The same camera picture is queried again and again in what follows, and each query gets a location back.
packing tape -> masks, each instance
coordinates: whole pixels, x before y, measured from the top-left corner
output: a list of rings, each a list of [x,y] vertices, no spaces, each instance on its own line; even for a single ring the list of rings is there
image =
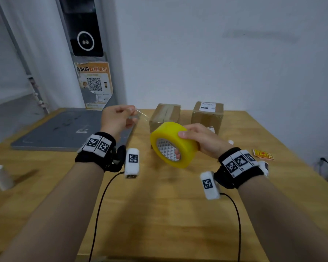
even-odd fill
[[[150,140],[154,151],[171,166],[187,167],[198,150],[196,141],[182,139],[177,135],[179,131],[186,130],[184,126],[175,122],[164,122],[151,133]],[[176,159],[175,149],[178,149],[180,159]]]

cardboard box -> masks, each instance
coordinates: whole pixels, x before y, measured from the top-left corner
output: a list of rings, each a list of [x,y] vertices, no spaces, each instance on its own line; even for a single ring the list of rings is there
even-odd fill
[[[191,123],[201,123],[207,128],[214,129],[218,135],[223,118],[223,104],[198,101],[194,106]]]
[[[181,105],[159,104],[149,120],[149,131],[154,132],[162,123],[167,121],[180,123],[180,113]]]

